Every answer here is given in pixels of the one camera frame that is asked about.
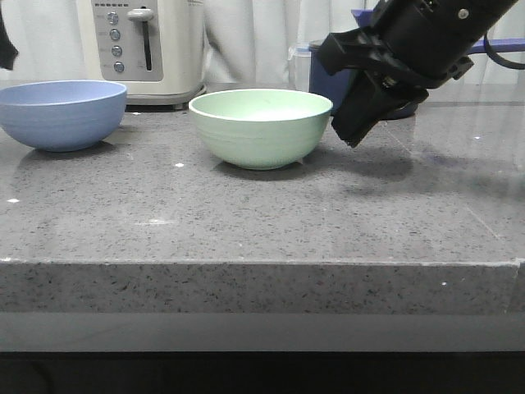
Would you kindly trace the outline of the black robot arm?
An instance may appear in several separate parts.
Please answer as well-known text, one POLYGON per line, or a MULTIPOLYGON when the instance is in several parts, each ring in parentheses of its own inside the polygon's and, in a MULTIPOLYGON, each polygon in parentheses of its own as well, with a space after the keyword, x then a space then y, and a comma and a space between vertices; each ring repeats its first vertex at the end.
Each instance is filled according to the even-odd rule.
POLYGON ((468 50, 514 5, 512 1, 380 1, 368 25, 330 33, 317 57, 326 73, 355 75, 332 127, 356 147, 387 114, 420 104, 431 89, 473 65, 468 50))

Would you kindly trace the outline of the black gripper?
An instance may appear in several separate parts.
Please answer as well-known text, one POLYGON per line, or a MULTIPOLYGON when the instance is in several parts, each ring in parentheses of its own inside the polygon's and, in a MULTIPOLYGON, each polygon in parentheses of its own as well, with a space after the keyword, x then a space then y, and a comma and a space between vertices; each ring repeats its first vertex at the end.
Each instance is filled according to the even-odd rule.
POLYGON ((331 122, 339 138, 356 147, 386 115, 427 99, 422 87, 435 89, 469 71, 472 16, 473 1, 380 1, 372 28, 330 33, 317 50, 326 73, 361 70, 331 122), (408 80, 422 87, 371 72, 399 76, 405 66, 413 73, 408 80))

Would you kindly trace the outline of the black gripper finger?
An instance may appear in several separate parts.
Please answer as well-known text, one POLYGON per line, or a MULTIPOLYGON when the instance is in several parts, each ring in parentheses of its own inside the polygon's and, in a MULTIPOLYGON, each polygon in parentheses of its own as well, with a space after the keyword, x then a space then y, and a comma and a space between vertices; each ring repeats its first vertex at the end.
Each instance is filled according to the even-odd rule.
POLYGON ((19 51, 11 42, 7 33, 7 28, 3 18, 2 11, 0 11, 0 64, 4 70, 13 70, 16 59, 19 56, 19 51))

